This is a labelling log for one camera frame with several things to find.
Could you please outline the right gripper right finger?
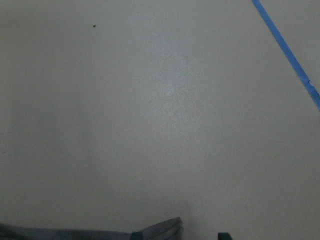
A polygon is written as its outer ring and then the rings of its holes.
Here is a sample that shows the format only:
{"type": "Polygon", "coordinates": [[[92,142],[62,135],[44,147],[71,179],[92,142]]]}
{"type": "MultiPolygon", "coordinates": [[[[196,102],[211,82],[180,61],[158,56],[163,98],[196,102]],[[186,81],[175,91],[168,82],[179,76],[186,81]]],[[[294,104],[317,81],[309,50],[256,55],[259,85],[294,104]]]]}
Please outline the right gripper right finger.
{"type": "Polygon", "coordinates": [[[217,234],[218,240],[231,240],[231,235],[228,232],[219,232],[217,234]]]}

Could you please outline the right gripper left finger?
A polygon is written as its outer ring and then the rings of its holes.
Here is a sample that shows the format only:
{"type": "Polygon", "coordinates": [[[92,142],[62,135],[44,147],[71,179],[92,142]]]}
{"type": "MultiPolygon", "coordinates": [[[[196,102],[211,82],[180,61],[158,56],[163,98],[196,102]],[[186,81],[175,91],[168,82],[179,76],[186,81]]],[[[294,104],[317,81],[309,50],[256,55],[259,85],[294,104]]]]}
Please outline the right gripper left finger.
{"type": "Polygon", "coordinates": [[[144,234],[141,231],[132,232],[130,235],[130,240],[143,240],[144,234]]]}

